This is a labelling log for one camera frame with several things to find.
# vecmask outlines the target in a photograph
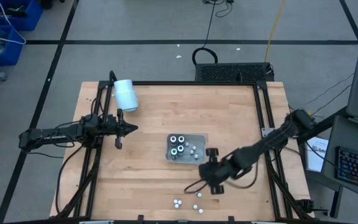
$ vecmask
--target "wooden table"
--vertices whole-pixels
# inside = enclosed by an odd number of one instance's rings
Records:
[[[89,113],[97,86],[97,82],[82,84],[74,120]],[[224,184],[223,195],[211,195],[206,187],[202,198],[183,193],[187,185],[199,179],[198,166],[165,159],[169,133],[202,134],[207,147],[219,148],[220,157],[258,141],[261,137],[251,86],[152,85],[135,86],[135,90],[140,106],[133,113],[125,113],[124,119],[139,129],[123,139],[122,150],[114,147],[114,136],[104,138],[92,219],[136,220],[138,215],[144,215],[146,220],[227,220],[231,215],[237,221],[274,220],[264,156],[259,159],[253,187],[240,190]],[[274,121],[279,126],[289,113],[283,83],[268,83],[268,92]],[[260,97],[264,108],[262,92]],[[110,105],[109,112],[115,114],[114,98]],[[290,141],[288,147],[298,150],[295,141]],[[65,158],[73,151],[67,149]],[[84,154],[82,150],[74,156],[63,171],[60,208],[78,188]],[[296,199],[310,198],[299,155],[286,150],[281,155],[292,195]],[[236,183],[250,183],[254,172],[255,167]],[[183,201],[180,209],[174,208],[175,198]],[[85,214],[87,199],[86,192],[81,214]],[[278,199],[285,216],[279,190]],[[194,204],[204,214],[193,210]],[[55,212],[52,205],[51,215]]]

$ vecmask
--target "gray floor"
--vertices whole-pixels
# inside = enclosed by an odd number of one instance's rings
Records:
[[[59,40],[73,0],[44,11],[28,40]],[[358,1],[346,1],[358,26]],[[280,1],[236,0],[225,18],[213,19],[210,39],[266,40]],[[201,0],[81,0],[68,40],[204,39],[212,6]],[[275,40],[357,40],[337,0],[287,0]],[[194,80],[193,50],[200,45],[65,45],[42,110],[38,127],[49,128],[73,117],[80,84],[119,78],[133,80]],[[265,45],[210,45],[220,62],[261,62]],[[19,63],[0,68],[0,204],[19,155],[18,134],[29,127],[57,45],[26,45]],[[275,79],[285,84],[287,98],[298,108],[354,71],[358,45],[272,45],[269,61]],[[212,62],[200,53],[199,62]],[[342,83],[306,107],[316,110],[351,82]],[[328,116],[346,104],[345,92],[319,112]],[[41,151],[62,155],[54,147]],[[29,155],[7,213],[6,222],[47,218],[62,161]],[[333,192],[309,181],[311,198],[329,208]],[[358,223],[358,195],[344,191],[337,220]]]

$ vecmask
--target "black ring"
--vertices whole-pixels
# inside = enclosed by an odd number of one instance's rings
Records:
[[[197,65],[197,62],[196,62],[196,54],[197,54],[200,50],[205,50],[206,52],[210,53],[210,54],[214,57],[215,63],[218,63],[218,56],[216,55],[215,52],[213,52],[213,50],[210,50],[210,49],[205,48],[205,47],[200,47],[200,48],[196,49],[196,50],[193,52],[193,56],[191,56],[191,59],[192,59],[192,61],[193,61],[194,66]]]

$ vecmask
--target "white cup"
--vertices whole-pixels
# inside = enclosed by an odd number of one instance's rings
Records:
[[[114,96],[117,107],[123,111],[135,111],[139,105],[132,80],[119,80],[114,82]]]

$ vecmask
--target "blue storage crate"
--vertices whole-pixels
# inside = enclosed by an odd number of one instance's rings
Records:
[[[42,8],[40,4],[36,0],[0,0],[2,6],[8,2],[27,5],[26,18],[8,16],[9,22],[11,22],[12,26],[14,26],[16,30],[34,30],[42,14]],[[5,17],[0,17],[0,26],[4,25],[9,24],[6,22]]]
[[[23,42],[23,39],[20,35],[13,29],[13,26],[0,26],[0,30],[9,34],[9,40],[15,40],[17,42]],[[23,45],[6,42],[5,48],[2,53],[0,53],[0,66],[15,65],[20,57],[22,52]]]

